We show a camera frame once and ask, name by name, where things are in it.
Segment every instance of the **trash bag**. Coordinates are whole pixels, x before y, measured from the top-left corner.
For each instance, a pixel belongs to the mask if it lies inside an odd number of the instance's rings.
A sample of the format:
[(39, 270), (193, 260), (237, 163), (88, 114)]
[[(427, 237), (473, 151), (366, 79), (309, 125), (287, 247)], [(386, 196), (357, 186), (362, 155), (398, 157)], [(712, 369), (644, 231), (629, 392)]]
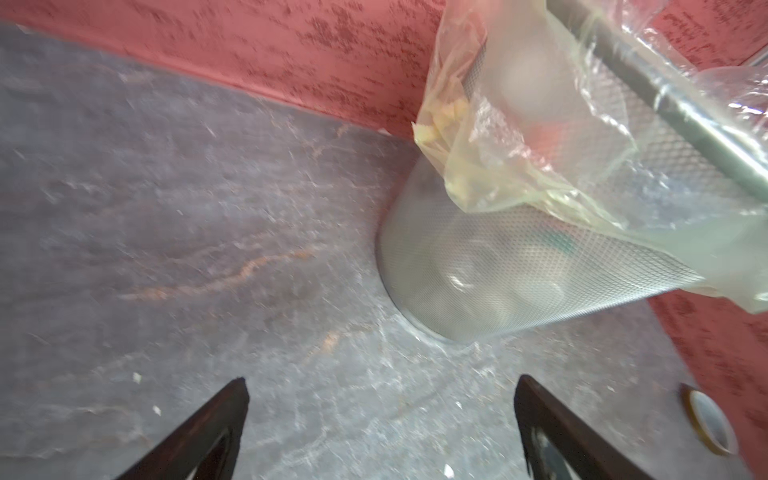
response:
[(448, 0), (415, 142), (465, 212), (529, 204), (768, 310), (768, 71), (696, 72), (663, 7)]

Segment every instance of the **red wall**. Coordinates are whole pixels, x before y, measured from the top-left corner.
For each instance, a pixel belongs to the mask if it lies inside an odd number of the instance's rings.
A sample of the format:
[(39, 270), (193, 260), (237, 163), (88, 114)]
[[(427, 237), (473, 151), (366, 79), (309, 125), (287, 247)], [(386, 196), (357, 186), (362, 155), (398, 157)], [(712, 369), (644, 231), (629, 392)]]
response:
[[(0, 0), (0, 16), (410, 137), (445, 0)], [(768, 43), (768, 0), (671, 0), (691, 61)]]
[[(410, 137), (444, 0), (0, 0), (0, 16)], [(768, 43), (768, 0), (670, 0), (655, 25), (694, 64)], [(651, 301), (768, 478), (768, 316), (670, 293)]]

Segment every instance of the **trash can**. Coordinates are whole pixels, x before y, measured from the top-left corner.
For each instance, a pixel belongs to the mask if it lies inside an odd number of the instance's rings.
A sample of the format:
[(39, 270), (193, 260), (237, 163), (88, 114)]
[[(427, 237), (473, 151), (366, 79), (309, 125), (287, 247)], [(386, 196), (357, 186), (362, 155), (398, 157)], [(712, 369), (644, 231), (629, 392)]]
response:
[[(634, 55), (631, 38), (600, 25), (582, 4), (550, 0), (548, 7), (575, 37), (583, 28), (594, 34), (592, 53), (600, 61), (592, 80), (618, 85), (627, 125), (641, 124), (650, 138), (637, 164), (663, 172), (672, 188), (712, 191), (743, 209), (763, 205), (768, 174), (764, 162), (750, 164), (759, 155), (750, 151), (754, 139), (748, 132), (733, 131), (717, 112), (696, 104), (689, 86), (675, 88), (679, 79), (666, 77), (663, 59), (656, 68)], [(463, 82), (467, 98), (482, 63), (483, 50)], [(565, 147), (587, 154), (606, 156), (615, 148), (601, 143), (599, 131), (569, 141)], [(643, 175), (627, 172), (588, 187), (591, 198), (606, 203), (617, 195), (642, 198), (647, 193)], [(659, 202), (664, 214), (664, 199)], [(528, 204), (466, 213), (425, 157), (388, 212), (376, 253), (382, 280), (404, 316), (427, 333), (456, 342), (580, 316), (704, 280), (662, 251), (566, 223)]]

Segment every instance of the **metal mesh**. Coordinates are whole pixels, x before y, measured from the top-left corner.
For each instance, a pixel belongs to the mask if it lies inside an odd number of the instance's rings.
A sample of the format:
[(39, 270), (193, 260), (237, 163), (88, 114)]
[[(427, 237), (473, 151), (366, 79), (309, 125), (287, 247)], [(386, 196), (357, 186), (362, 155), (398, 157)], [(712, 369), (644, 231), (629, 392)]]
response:
[(533, 207), (465, 214), (424, 158), (389, 212), (379, 268), (417, 326), (472, 341), (701, 280), (674, 258)]
[[(483, 53), (465, 79), (468, 95)], [(600, 183), (578, 184), (580, 190), (598, 202), (610, 201), (630, 223), (651, 227), (685, 218), (688, 200), (691, 212), (712, 200), (712, 213), (756, 202), (609, 70), (602, 68), (596, 81), (606, 84), (596, 92), (624, 102), (631, 130), (649, 137), (637, 162), (620, 164)], [(610, 98), (602, 104), (611, 108)], [(610, 159), (626, 147), (621, 139), (612, 144), (616, 136), (605, 134), (599, 122), (577, 127), (548, 155), (558, 172), (576, 182), (578, 173), (570, 175), (568, 168), (584, 158)], [(692, 192), (690, 199), (681, 203), (678, 197), (672, 204), (655, 198), (649, 208), (643, 197), (648, 186), (633, 171), (638, 164), (647, 169), (648, 181), (664, 175), (671, 188)], [(457, 341), (567, 319), (702, 280), (664, 253), (575, 227), (530, 206), (463, 213), (424, 157), (389, 212), (378, 255), (384, 283), (401, 311), (417, 326)]]

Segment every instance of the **floor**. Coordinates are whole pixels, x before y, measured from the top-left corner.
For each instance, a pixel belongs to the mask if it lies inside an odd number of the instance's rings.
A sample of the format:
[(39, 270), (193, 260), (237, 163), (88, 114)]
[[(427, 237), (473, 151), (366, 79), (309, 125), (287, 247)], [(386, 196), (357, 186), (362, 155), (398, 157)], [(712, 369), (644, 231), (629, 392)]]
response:
[(655, 478), (750, 477), (697, 441), (645, 302), (416, 336), (373, 255), (407, 141), (9, 24), (0, 111), (7, 478), (113, 478), (235, 376), (235, 478), (527, 478), (524, 372)]

